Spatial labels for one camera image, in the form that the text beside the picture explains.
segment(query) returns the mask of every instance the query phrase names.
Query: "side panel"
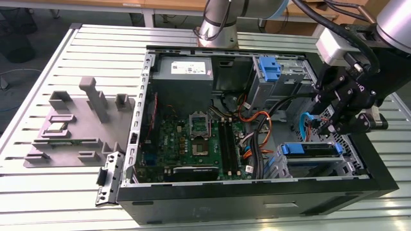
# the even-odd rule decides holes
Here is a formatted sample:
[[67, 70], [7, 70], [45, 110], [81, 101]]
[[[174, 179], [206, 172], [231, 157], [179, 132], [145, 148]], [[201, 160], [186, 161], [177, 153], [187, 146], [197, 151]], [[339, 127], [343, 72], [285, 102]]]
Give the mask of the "side panel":
[[125, 201], [121, 205], [139, 224], [207, 222], [329, 214], [361, 200], [368, 194], [331, 192], [146, 202]]

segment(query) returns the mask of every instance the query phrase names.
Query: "floor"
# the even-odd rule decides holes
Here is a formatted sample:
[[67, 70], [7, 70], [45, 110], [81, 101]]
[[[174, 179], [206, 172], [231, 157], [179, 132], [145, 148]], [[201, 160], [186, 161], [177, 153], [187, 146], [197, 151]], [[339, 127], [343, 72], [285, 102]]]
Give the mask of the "floor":
[[[157, 26], [166, 28], [193, 29], [202, 24], [202, 17], [198, 16], [173, 16], [166, 22], [162, 15], [157, 15]], [[43, 70], [55, 49], [67, 33], [73, 23], [131, 26], [131, 15], [129, 13], [85, 12], [85, 11], [61, 11], [61, 18], [54, 19], [50, 11], [35, 9], [34, 19], [39, 30], [29, 35], [29, 39], [37, 50], [37, 58], [23, 64], [14, 64], [0, 55], [0, 73], [22, 68]], [[145, 26], [143, 15], [137, 14], [134, 21], [138, 26]], [[259, 33], [258, 20], [241, 19], [238, 21], [238, 30], [241, 32]], [[0, 134], [18, 111], [33, 85], [38, 79], [37, 71], [17, 71], [2, 77], [10, 83], [9, 90], [0, 90]], [[398, 93], [409, 107], [411, 107], [411, 84], [409, 84]]]

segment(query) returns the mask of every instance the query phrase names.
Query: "metal bracket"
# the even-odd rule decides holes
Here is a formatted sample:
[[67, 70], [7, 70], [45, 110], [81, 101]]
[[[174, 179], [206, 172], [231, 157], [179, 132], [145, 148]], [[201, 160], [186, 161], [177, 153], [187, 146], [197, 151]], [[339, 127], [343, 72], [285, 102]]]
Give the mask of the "metal bracket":
[[366, 109], [366, 114], [369, 116], [372, 116], [372, 118], [374, 119], [376, 126], [382, 127], [384, 121], [382, 121], [381, 115], [380, 115], [380, 108], [377, 106], [373, 106], [370, 109]]
[[97, 207], [119, 205], [118, 192], [122, 185], [122, 171], [125, 163], [125, 154], [114, 152], [107, 156], [105, 167], [101, 168], [97, 184], [101, 185]]

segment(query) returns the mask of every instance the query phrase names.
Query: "open computer tower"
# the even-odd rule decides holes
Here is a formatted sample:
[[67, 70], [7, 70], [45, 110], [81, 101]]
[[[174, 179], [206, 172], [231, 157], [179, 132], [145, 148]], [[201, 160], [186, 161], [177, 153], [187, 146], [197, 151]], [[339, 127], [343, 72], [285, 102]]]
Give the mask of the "open computer tower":
[[245, 154], [257, 124], [239, 111], [250, 117], [314, 92], [322, 65], [315, 53], [149, 47], [127, 151], [107, 157], [97, 206], [121, 204], [139, 224], [262, 219], [329, 214], [397, 190], [366, 134], [305, 128], [303, 140], [311, 98], [271, 117], [255, 179]]

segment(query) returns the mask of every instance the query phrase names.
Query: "trash bin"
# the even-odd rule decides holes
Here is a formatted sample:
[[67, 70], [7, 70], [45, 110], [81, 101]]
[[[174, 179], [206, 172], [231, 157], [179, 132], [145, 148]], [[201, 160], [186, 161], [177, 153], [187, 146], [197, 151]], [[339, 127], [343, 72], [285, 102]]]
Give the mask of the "trash bin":
[[18, 33], [29, 35], [38, 31], [29, 8], [0, 7], [0, 13]]
[[7, 21], [0, 21], [0, 53], [13, 63], [34, 59], [35, 50], [25, 34], [17, 33]]

